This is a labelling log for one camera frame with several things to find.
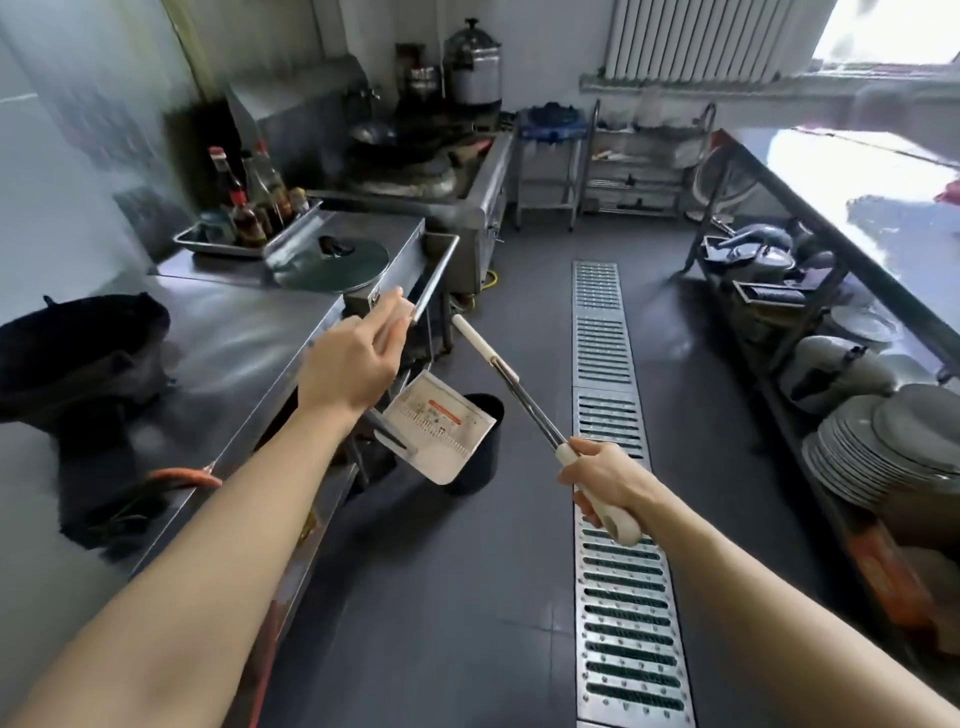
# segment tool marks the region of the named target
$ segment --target countertop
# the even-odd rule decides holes
[[[746,129],[734,137],[784,206],[797,203],[792,212],[819,222],[814,232],[825,232],[851,271],[960,374],[960,206],[935,199],[957,170],[917,158],[915,145],[887,133]]]
[[[250,455],[295,388],[304,346],[343,311],[339,295],[210,280],[124,275],[101,293],[146,291],[170,310],[168,391],[130,427],[138,466],[226,477]],[[0,719],[76,631],[167,543],[199,504],[171,499],[144,547],[122,561],[59,533],[58,456],[47,435],[0,425]]]

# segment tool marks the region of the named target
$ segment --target metal grate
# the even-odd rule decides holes
[[[575,434],[649,468],[619,275],[574,262]],[[575,512],[578,718],[617,728],[694,724],[670,569],[650,539],[619,546]]]

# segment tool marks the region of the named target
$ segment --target black bucket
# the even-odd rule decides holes
[[[481,490],[496,475],[496,464],[500,455],[500,423],[503,422],[503,402],[493,395],[467,395],[467,399],[496,420],[493,429],[480,443],[480,447],[470,456],[464,468],[444,490],[452,496],[472,496]]]

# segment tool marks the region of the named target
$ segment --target person's left hand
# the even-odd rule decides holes
[[[344,319],[313,343],[300,369],[301,410],[345,408],[360,417],[377,403],[396,378],[410,318],[403,316],[393,323],[383,353],[376,352],[373,338],[390,321],[402,298],[402,289],[394,289],[380,298],[365,319]]]

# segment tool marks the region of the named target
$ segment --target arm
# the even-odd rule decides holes
[[[806,725],[960,726],[960,711],[700,518],[618,446],[572,438],[560,481],[628,509]],[[574,500],[599,527],[581,494]]]
[[[80,632],[10,728],[217,728],[330,458],[396,376],[400,299],[347,319],[307,355],[297,412]]]

